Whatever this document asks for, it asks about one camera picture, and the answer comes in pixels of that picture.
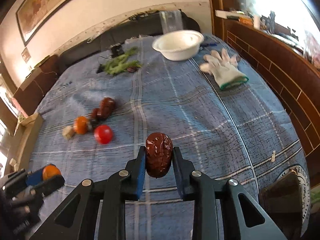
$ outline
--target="bed sheet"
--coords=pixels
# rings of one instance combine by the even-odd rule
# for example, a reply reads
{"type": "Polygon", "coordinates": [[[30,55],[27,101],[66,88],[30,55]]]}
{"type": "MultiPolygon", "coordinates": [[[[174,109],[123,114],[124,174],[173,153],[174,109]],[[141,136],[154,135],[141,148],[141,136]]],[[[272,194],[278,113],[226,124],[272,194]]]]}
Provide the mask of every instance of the bed sheet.
{"type": "MultiPolygon", "coordinates": [[[[151,47],[153,37],[124,45],[138,46],[132,60],[143,64],[137,72],[115,77],[96,69],[110,52],[93,55],[69,67],[44,97],[37,110],[44,119],[30,169],[57,165],[66,185],[45,200],[44,221],[83,179],[107,179],[137,156],[150,133],[163,132],[179,146],[197,170],[215,179],[236,178],[258,200],[258,192],[295,166],[300,171],[305,230],[309,216],[309,178],[303,149],[281,103],[256,71],[243,59],[239,70],[249,82],[221,91],[199,64],[210,49],[230,57],[235,51],[222,40],[207,36],[216,46],[195,57],[173,62],[151,47]],[[117,108],[104,122],[113,140],[99,145],[92,133],[67,141],[62,129],[87,115],[104,97],[117,108]],[[271,155],[276,151],[276,159],[271,155]]],[[[138,203],[126,205],[127,239],[190,239],[193,203],[182,202],[176,191],[173,168],[160,179],[146,174],[138,203]]]]}

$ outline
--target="white glove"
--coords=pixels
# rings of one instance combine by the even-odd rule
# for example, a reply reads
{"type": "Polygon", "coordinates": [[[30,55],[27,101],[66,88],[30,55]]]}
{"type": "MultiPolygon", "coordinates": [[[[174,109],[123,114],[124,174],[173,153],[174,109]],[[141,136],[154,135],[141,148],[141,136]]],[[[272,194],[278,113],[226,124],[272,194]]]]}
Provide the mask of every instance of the white glove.
{"type": "Polygon", "coordinates": [[[214,76],[216,83],[221,90],[246,83],[249,79],[238,70],[237,54],[231,58],[226,49],[221,51],[222,57],[216,50],[211,51],[211,55],[204,55],[204,60],[208,63],[201,64],[200,70],[214,76]]]}

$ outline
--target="green vegetable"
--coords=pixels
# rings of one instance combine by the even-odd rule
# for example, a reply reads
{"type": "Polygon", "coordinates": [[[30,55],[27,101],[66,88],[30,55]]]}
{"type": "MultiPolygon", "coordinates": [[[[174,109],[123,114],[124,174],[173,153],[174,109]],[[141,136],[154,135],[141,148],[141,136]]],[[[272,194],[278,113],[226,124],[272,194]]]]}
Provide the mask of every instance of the green vegetable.
{"type": "Polygon", "coordinates": [[[138,52],[138,47],[132,47],[126,53],[113,58],[104,65],[104,71],[110,75],[117,75],[125,71],[128,67],[141,67],[138,60],[127,62],[129,56],[138,52]]]}

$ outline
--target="clear plastic cup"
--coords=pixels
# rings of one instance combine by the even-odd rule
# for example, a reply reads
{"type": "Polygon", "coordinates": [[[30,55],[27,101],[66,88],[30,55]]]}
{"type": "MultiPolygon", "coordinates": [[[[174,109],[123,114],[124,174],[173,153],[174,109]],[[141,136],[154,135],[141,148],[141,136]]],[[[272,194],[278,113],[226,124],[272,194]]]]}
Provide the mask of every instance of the clear plastic cup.
{"type": "Polygon", "coordinates": [[[163,34],[183,30],[181,11],[160,11],[163,34]]]}

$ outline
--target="wooden headboard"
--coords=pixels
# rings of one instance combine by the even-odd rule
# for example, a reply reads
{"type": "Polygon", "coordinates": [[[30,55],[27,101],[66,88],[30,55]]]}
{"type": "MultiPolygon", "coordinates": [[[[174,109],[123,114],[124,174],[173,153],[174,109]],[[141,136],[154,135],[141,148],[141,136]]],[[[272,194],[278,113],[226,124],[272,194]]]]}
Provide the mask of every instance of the wooden headboard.
{"type": "Polygon", "coordinates": [[[289,46],[224,20],[225,42],[264,78],[288,112],[306,154],[311,186],[320,183],[320,72],[289,46]]]}

